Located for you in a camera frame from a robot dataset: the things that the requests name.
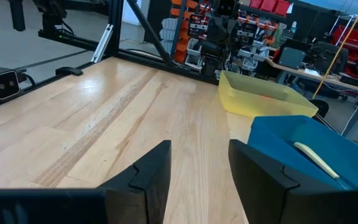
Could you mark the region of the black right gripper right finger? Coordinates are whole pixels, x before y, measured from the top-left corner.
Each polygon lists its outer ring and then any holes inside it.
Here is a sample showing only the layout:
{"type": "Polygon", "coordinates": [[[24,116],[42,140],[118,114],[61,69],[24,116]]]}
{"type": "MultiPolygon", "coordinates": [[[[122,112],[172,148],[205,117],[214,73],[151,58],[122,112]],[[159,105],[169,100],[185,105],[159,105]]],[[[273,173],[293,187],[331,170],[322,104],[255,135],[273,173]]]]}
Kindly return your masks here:
{"type": "Polygon", "coordinates": [[[358,224],[358,190],[332,187],[237,139],[228,157],[249,224],[358,224]]]}

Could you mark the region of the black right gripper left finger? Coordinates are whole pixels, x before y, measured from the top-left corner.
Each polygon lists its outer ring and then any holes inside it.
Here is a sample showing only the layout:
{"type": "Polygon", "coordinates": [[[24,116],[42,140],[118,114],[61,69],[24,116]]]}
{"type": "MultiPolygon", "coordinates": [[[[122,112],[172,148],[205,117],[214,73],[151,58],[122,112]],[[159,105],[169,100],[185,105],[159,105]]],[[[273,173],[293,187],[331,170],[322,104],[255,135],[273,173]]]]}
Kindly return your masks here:
{"type": "Polygon", "coordinates": [[[170,188],[171,141],[156,145],[99,187],[108,224],[163,224],[170,188]]]}

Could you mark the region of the cream handled table knife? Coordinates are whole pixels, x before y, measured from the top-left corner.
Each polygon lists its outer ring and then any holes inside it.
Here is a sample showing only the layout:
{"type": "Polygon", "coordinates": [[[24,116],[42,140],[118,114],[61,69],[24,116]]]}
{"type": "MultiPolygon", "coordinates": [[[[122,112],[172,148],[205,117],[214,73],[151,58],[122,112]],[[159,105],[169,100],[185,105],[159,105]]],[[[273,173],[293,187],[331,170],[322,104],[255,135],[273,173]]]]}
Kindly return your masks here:
{"type": "Polygon", "coordinates": [[[314,150],[300,142],[294,142],[293,145],[299,151],[304,153],[309,159],[311,159],[318,167],[325,171],[327,175],[336,180],[341,187],[347,190],[347,187],[339,180],[340,176],[327,163],[325,163],[322,158],[320,158],[317,153],[314,152],[314,150]]]}

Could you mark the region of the blue plastic bin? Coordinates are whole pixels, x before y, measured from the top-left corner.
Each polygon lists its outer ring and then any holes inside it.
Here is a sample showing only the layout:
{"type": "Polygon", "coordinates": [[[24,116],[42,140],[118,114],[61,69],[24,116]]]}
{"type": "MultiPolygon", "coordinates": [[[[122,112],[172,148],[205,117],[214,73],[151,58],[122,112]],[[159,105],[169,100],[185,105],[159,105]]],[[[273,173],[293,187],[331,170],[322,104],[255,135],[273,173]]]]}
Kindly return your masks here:
{"type": "Polygon", "coordinates": [[[358,145],[307,116],[258,116],[247,144],[335,189],[358,189],[358,145]],[[334,180],[294,143],[311,148],[339,175],[334,180]]]}

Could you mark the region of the yellow plastic bin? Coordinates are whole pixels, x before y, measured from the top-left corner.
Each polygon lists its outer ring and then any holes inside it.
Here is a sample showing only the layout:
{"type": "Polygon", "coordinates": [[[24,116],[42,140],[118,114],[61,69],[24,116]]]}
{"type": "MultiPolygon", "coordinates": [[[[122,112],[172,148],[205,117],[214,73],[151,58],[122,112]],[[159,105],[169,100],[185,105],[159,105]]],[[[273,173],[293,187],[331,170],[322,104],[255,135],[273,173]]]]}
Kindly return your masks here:
{"type": "Polygon", "coordinates": [[[218,94],[224,109],[248,117],[314,116],[318,108],[289,86],[223,70],[218,94]]]}

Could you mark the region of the wooden background desk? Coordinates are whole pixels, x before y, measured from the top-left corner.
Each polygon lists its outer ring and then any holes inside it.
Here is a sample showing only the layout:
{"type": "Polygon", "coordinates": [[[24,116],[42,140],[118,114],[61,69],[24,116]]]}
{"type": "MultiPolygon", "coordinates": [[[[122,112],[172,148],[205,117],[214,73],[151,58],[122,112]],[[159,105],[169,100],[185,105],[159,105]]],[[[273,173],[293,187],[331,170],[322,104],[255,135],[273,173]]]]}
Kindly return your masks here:
{"type": "Polygon", "coordinates": [[[309,80],[313,80],[313,81],[316,81],[316,82],[320,82],[321,80],[323,80],[324,83],[326,83],[327,85],[338,86],[338,87],[344,88],[346,91],[358,92],[358,86],[343,83],[343,82],[340,82],[337,79],[323,78],[322,76],[311,75],[309,73],[306,73],[302,69],[295,70],[295,69],[292,69],[292,68],[284,67],[284,66],[281,66],[279,64],[276,64],[270,58],[265,59],[265,61],[269,65],[271,65],[273,68],[277,68],[277,69],[280,69],[282,71],[291,73],[292,75],[299,76],[301,78],[305,78],[305,79],[309,79],[309,80]]]}

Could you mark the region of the grey equipment box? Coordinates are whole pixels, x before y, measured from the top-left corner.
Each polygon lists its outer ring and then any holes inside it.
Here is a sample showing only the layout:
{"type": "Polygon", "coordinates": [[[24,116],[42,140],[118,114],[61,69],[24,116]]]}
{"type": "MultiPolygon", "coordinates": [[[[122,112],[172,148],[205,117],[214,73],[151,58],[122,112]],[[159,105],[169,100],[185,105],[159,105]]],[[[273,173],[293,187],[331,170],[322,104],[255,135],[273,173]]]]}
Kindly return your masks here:
{"type": "Polygon", "coordinates": [[[283,67],[298,70],[305,57],[305,51],[294,49],[291,47],[284,47],[278,57],[278,64],[283,67]]]}

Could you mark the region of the shelf with orange bins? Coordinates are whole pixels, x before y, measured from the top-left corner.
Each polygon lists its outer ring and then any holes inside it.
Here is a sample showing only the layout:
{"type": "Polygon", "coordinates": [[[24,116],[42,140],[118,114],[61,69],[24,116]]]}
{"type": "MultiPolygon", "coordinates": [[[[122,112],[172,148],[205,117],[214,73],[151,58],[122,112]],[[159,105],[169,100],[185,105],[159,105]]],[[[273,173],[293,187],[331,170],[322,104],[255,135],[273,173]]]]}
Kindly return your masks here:
{"type": "MultiPolygon", "coordinates": [[[[214,0],[170,0],[170,16],[161,21],[160,43],[175,62],[201,71],[201,44],[206,39],[208,21],[214,0]]],[[[279,24],[286,16],[249,6],[250,0],[239,0],[237,20],[241,28],[229,45],[222,69],[237,73],[254,71],[269,55],[279,24]]]]}

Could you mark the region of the black frame clip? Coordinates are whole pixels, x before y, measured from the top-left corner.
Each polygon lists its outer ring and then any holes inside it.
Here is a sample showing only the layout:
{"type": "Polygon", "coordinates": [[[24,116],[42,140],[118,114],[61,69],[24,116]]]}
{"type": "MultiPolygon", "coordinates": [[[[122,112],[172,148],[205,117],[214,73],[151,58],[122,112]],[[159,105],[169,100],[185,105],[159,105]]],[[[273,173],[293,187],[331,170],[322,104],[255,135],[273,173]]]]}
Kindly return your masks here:
{"type": "Polygon", "coordinates": [[[56,76],[66,76],[66,75],[80,76],[82,74],[83,74],[82,70],[73,67],[60,67],[55,70],[56,76]]]}

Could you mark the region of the silver metal bracket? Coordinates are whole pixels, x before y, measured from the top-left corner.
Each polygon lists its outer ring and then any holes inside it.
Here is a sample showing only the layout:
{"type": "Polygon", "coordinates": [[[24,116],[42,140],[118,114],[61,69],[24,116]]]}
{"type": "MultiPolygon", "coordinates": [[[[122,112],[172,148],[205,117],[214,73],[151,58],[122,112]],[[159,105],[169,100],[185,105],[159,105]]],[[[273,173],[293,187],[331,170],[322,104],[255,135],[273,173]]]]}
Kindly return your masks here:
{"type": "Polygon", "coordinates": [[[106,50],[106,47],[108,46],[108,43],[110,41],[110,38],[112,36],[112,31],[113,31],[113,25],[112,24],[107,24],[102,36],[101,36],[101,39],[99,41],[99,44],[96,48],[96,50],[94,51],[94,54],[91,58],[91,62],[92,63],[98,63],[101,61],[104,53],[105,53],[105,50],[106,50]]]}

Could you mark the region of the black aluminium table frame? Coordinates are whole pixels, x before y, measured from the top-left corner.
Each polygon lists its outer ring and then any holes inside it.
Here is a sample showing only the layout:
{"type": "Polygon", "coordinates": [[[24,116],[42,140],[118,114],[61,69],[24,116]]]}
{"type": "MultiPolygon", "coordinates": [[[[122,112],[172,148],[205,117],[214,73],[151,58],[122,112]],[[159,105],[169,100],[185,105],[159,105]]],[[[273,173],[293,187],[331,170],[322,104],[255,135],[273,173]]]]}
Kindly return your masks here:
{"type": "MultiPolygon", "coordinates": [[[[32,0],[36,8],[42,13],[43,28],[39,30],[39,37],[54,40],[63,44],[72,45],[81,49],[95,51],[99,41],[84,39],[77,37],[71,30],[64,31],[59,28],[64,26],[63,21],[67,16],[64,0],[32,0]]],[[[195,72],[194,68],[186,67],[174,61],[162,47],[158,40],[156,33],[152,30],[151,25],[143,15],[136,0],[110,0],[108,7],[108,24],[112,24],[113,31],[108,46],[106,47],[103,59],[108,57],[117,57],[130,62],[139,63],[163,70],[164,72],[171,72],[187,78],[192,78],[202,82],[213,85],[218,84],[216,77],[206,77],[195,72]],[[134,11],[136,18],[140,20],[142,28],[151,36],[152,43],[156,48],[159,57],[152,58],[150,56],[137,54],[135,51],[125,50],[119,48],[119,41],[121,37],[122,13],[124,11],[124,3],[127,2],[134,11]]]]}

